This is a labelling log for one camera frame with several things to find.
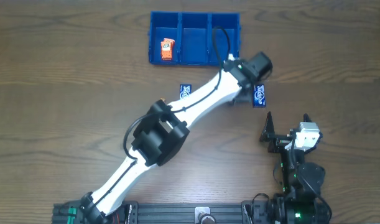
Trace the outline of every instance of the blue tray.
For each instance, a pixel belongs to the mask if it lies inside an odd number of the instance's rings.
[[[239,57],[239,13],[151,12],[148,58],[158,65],[218,65],[212,44],[212,28],[223,27],[229,36],[234,57]],[[172,60],[162,60],[160,43],[174,39]],[[221,58],[227,53],[227,40],[216,31],[216,43]]]

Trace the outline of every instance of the wood grain surface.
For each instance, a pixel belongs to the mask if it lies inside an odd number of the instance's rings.
[[[308,113],[324,133],[306,157],[327,170],[332,223],[380,222],[380,0],[0,0],[0,223],[50,223],[53,203],[99,188],[126,128],[213,67],[148,62],[150,11],[241,13],[241,56],[264,51],[267,108],[223,105],[128,199],[241,202],[280,192],[278,155],[257,140]]]

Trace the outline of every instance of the robotic arm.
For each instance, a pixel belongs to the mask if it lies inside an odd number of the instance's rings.
[[[154,103],[133,133],[131,156],[104,186],[82,197],[81,210],[88,222],[108,223],[106,217],[121,206],[140,176],[176,155],[195,122],[238,95],[248,95],[271,70],[271,61],[262,52],[249,61],[229,55],[219,73],[189,97],[167,105],[162,100]]]

